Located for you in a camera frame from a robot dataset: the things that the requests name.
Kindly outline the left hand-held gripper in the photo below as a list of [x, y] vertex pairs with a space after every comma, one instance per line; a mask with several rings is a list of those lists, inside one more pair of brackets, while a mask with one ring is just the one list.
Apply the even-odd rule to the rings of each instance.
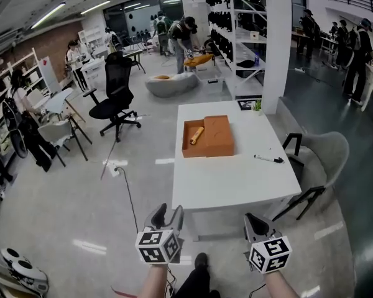
[[137, 234], [135, 248], [145, 264], [178, 264], [183, 240], [179, 238], [183, 227], [184, 210], [181, 205], [173, 211], [169, 222], [165, 221], [167, 204], [159, 205], [144, 222]]

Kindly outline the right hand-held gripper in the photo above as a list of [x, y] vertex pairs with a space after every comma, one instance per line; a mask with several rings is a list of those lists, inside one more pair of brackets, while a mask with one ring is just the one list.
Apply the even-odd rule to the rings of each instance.
[[268, 274], [286, 267], [292, 247], [273, 221], [246, 213], [244, 231], [251, 245], [248, 261], [253, 268], [261, 274]]

